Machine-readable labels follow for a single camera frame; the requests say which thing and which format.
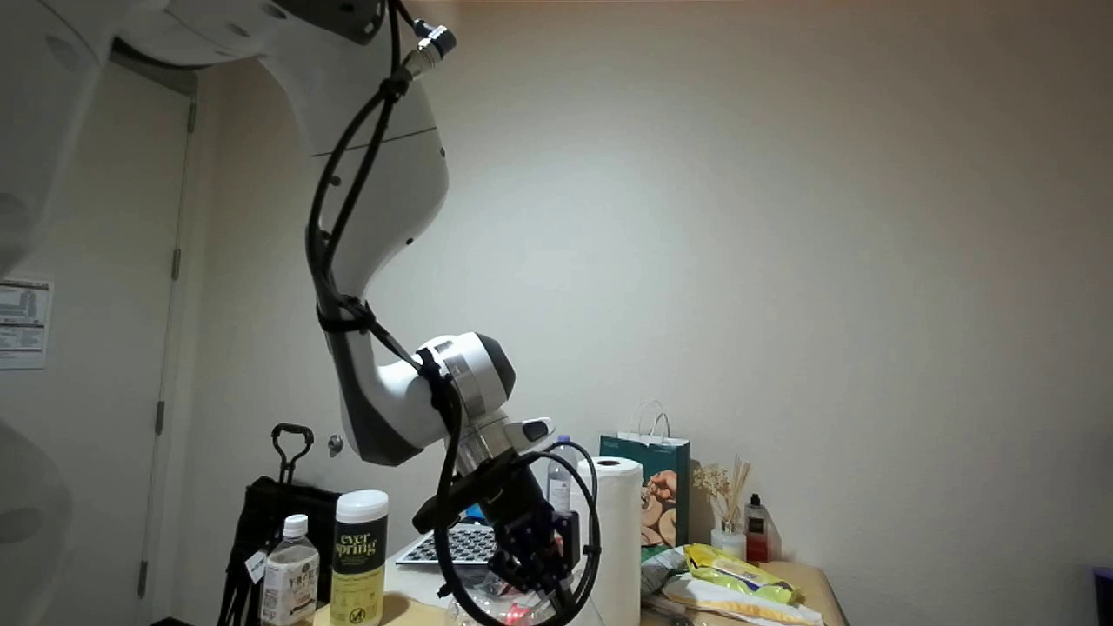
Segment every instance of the paper bag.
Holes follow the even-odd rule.
[[[692,442],[661,435],[601,435],[599,457],[622,457],[643,466],[639,491],[639,546],[665,549],[687,544],[687,496],[692,496]]]

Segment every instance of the label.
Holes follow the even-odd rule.
[[[258,581],[263,581],[263,573],[268,573],[268,554],[263,549],[255,549],[247,560],[244,560],[244,567],[247,567],[247,578],[258,585]]]
[[[316,613],[316,549],[278,549],[268,560],[261,624],[309,626]]]
[[[341,524],[334,534],[334,626],[381,624],[387,519]]]

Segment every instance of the black clamp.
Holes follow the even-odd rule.
[[[316,306],[316,321],[325,334],[370,334],[378,328],[370,302],[357,302],[350,297],[337,297],[331,302]]]

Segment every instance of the door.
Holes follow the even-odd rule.
[[[60,626],[140,618],[189,109],[185,93],[108,66],[53,224],[15,271],[53,286],[46,369],[0,373],[0,417],[73,491]]]

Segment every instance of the white wall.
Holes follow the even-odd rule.
[[[1113,557],[1108,29],[1094,0],[466,2],[432,75],[448,205],[375,297],[407,341],[503,336],[514,413],[665,407],[751,458],[851,624],[1083,624]],[[337,429],[287,111],[218,84],[197,613],[268,421]],[[378,483],[418,501],[428,466]]]

